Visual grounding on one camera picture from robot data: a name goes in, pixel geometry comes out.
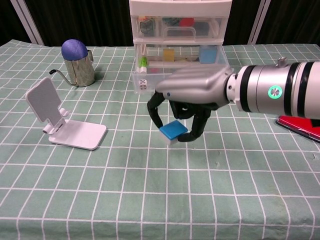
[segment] white dice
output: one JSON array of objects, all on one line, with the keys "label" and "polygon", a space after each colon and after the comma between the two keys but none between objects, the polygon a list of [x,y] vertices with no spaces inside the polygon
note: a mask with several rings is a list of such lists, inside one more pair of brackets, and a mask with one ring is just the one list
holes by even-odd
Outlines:
[{"label": "white dice", "polygon": [[147,80],[145,80],[145,79],[139,80],[139,87],[140,87],[140,90],[146,90],[147,89]]}]

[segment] white phone stand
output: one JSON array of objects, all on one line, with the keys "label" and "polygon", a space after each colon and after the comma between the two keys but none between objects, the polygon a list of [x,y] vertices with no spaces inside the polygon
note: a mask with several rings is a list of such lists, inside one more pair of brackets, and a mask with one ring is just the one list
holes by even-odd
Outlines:
[{"label": "white phone stand", "polygon": [[65,120],[64,117],[69,112],[60,108],[61,100],[49,77],[45,77],[31,88],[25,99],[39,121],[48,121],[42,131],[50,135],[51,143],[94,150],[107,131],[105,125]]}]

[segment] tablecloth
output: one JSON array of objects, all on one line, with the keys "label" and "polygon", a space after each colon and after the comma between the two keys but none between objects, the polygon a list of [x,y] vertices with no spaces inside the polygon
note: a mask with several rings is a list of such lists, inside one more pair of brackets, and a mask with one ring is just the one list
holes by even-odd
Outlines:
[{"label": "tablecloth", "polygon": [[[224,46],[229,64],[318,61],[313,44]],[[320,239],[319,144],[233,104],[171,147],[135,94],[133,47],[88,47],[96,82],[69,86],[60,47],[0,47],[0,239]],[[25,93],[52,78],[68,119],[107,126],[100,146],[49,142]],[[168,103],[164,122],[174,120]],[[189,129],[192,120],[183,121]]]}]

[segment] robotic hand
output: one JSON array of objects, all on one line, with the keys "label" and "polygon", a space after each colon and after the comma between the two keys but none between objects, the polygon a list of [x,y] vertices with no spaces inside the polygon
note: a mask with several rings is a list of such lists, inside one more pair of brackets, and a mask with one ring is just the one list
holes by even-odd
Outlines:
[{"label": "robotic hand", "polygon": [[200,137],[211,111],[230,102],[239,111],[312,119],[320,126],[320,62],[249,65],[238,74],[228,65],[199,64],[177,70],[159,82],[147,103],[149,115],[160,128],[158,106],[168,100],[176,119],[193,117],[191,131],[178,137],[191,142]]}]

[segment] red smartphone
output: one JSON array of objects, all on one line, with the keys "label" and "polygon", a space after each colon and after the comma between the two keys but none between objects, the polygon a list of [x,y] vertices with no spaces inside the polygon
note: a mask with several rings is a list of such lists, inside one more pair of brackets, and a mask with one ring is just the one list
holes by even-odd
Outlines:
[{"label": "red smartphone", "polygon": [[279,116],[275,122],[294,133],[320,143],[320,126],[315,127],[311,119],[295,116]]}]

